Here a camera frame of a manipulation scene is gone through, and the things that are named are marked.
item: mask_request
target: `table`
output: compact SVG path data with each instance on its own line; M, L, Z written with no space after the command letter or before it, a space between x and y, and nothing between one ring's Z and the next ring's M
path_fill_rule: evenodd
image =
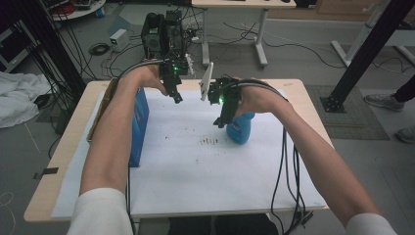
M300 116L331 144L330 138L300 80L269 79L266 81L277 89L283 89ZM48 165L48 168L58 167L59 170L56 174L45 174L42 177L25 211L25 220L30 222L59 221L59 219L52 218L51 213L59 196L64 176L97 99L100 93L108 87L108 84L107 81L88 83L67 130ZM183 80L183 84L179 86L179 91L197 89L199 89L199 80Z
M254 46L259 57L260 64L265 67L268 62L265 57L265 53L262 48L262 36L265 29L265 22L270 8L295 8L296 3L294 0L289 3L282 2L281 0L246 0L246 1L225 1L225 0L193 0L192 5L195 7L203 8L203 41L202 41L202 54L203 65L209 64L208 53L208 8L257 8L262 9L260 16L260 26L258 35L254 40Z

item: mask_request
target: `white cloth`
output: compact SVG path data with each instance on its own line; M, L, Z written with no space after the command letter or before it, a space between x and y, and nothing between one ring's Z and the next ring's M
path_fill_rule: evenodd
M79 196L68 234L132 235L124 194L99 188Z
M347 235L395 235L393 228L382 216L360 213L352 217L346 227Z
M43 74L10 74L0 71L0 128L23 123L39 114L33 101L50 89Z
M125 196L116 189L99 188L76 201L68 234L132 234ZM347 235L395 235L391 225L374 213L355 215L347 224Z

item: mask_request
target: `person's foot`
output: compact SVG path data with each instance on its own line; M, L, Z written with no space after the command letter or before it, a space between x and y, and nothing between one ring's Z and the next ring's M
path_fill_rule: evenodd
M405 143L415 144L415 125L400 129L395 136Z
M393 94L374 94L374 95L367 95L364 97L364 101L369 105L387 108L393 111L402 111L403 107L405 106L404 102L398 102L394 98Z

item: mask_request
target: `forearm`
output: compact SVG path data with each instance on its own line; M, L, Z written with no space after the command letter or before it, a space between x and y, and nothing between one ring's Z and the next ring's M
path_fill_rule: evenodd
M122 78L94 133L79 194L111 187L124 192L131 150L131 122L139 83Z
M315 187L344 226L356 214L380 213L343 158L290 104L277 103L272 113L290 133Z

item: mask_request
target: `gray carpet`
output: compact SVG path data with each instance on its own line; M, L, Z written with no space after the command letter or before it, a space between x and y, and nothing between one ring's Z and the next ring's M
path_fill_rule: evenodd
M354 87L344 102L345 113L326 113L320 97L327 97L334 86L305 85L330 138L357 140L390 140L375 114L364 102L358 88Z

